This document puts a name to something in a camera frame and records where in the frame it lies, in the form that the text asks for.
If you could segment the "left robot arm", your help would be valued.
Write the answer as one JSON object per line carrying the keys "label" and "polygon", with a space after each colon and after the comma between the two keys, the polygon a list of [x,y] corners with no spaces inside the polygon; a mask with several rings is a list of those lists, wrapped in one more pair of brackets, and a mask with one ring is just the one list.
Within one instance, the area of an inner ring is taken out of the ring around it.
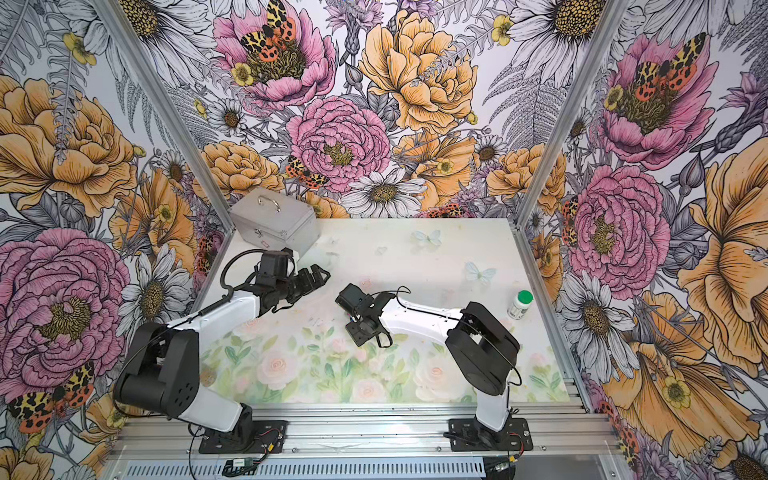
{"label": "left robot arm", "polygon": [[244,453],[255,447],[260,435],[249,406],[204,386],[202,352],[244,323],[292,308],[331,277],[316,264],[297,268],[290,248],[250,252],[259,259],[242,283],[232,286],[226,281],[242,253],[222,268],[221,299],[173,324],[139,327],[114,384],[116,404],[202,428],[203,453]]}

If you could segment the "silver metal case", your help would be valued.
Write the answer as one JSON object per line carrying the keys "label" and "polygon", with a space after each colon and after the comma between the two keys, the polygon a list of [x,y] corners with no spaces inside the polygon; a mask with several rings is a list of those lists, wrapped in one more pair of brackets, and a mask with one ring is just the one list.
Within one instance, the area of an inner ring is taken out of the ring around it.
{"label": "silver metal case", "polygon": [[311,205],[263,187],[238,200],[229,214],[242,238],[255,247],[287,247],[302,256],[320,237]]}

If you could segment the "aluminium front rail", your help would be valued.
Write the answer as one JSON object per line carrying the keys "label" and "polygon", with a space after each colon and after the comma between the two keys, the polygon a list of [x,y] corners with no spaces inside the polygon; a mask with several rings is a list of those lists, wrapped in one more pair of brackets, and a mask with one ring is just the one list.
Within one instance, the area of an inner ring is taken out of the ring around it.
{"label": "aluminium front rail", "polygon": [[[575,403],[522,403],[532,456],[608,455],[619,451],[606,416],[589,414]],[[280,458],[438,456],[450,453],[444,434],[452,419],[470,419],[470,404],[264,404],[256,420],[285,420]],[[129,421],[111,455],[130,459],[178,459],[198,447],[187,427],[159,418]]]}

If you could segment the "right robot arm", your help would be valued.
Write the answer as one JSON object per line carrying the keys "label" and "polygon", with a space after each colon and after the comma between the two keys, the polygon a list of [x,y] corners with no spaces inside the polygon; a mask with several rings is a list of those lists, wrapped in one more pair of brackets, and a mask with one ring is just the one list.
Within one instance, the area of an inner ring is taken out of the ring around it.
{"label": "right robot arm", "polygon": [[476,394],[472,420],[452,420],[445,437],[452,449],[506,450],[525,444],[512,430],[509,376],[518,372],[518,340],[482,304],[437,308],[408,302],[398,290],[368,294],[348,284],[336,304],[350,317],[346,330],[356,346],[394,345],[397,334],[442,345]]}

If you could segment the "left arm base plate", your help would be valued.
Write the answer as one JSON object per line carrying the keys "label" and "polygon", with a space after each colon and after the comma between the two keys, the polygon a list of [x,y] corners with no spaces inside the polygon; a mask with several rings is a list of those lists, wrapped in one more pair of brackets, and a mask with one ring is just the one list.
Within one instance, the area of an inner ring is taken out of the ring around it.
{"label": "left arm base plate", "polygon": [[288,422],[284,420],[247,420],[232,432],[206,429],[198,447],[200,454],[281,453]]}

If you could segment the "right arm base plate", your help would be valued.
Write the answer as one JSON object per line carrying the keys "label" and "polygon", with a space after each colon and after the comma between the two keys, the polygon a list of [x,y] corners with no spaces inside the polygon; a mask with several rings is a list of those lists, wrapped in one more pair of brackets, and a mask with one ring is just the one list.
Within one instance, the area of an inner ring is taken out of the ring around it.
{"label": "right arm base plate", "polygon": [[526,453],[534,449],[528,422],[510,417],[500,431],[493,431],[476,419],[451,419],[443,434],[454,452],[510,451]]}

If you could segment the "small green circuit board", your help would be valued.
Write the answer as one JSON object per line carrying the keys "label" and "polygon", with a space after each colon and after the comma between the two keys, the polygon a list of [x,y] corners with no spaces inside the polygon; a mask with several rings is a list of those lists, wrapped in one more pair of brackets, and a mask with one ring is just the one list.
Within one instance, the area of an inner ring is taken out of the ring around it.
{"label": "small green circuit board", "polygon": [[235,458],[225,461],[221,475],[225,478],[252,475],[259,463],[253,458]]}

